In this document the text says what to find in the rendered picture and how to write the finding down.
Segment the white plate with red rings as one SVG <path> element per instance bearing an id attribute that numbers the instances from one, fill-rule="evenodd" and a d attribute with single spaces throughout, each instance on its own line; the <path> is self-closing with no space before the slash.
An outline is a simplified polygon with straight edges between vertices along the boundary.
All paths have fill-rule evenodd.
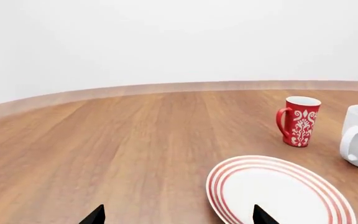
<path id="1" fill-rule="evenodd" d="M 225 224 L 254 224 L 254 206 L 279 224 L 357 224 L 340 191 L 309 169 L 269 156 L 236 156 L 206 178 L 206 195 Z"/>

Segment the red mug with white pattern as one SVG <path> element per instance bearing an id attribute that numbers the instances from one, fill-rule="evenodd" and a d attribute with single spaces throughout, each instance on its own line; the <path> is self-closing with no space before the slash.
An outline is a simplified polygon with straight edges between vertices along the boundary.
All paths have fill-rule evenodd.
<path id="1" fill-rule="evenodd" d="M 321 102 L 308 96 L 289 96 L 285 107 L 276 113 L 276 125 L 283 142 L 292 147 L 307 147 Z"/>

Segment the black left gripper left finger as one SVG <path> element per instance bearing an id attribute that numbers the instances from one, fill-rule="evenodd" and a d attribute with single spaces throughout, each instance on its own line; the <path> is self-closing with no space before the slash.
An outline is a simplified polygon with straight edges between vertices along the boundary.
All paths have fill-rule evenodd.
<path id="1" fill-rule="evenodd" d="M 99 205 L 88 216 L 86 216 L 79 224 L 104 224 L 105 223 L 104 205 Z"/>

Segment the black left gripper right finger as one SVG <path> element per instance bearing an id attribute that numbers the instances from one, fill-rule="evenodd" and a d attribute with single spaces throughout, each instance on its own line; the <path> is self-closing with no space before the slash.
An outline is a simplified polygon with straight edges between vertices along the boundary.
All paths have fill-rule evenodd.
<path id="1" fill-rule="evenodd" d="M 274 218 L 272 218 L 267 212 L 265 212 L 265 210 L 263 210 L 258 205 L 254 205 L 253 222 L 254 224 L 279 224 Z"/>

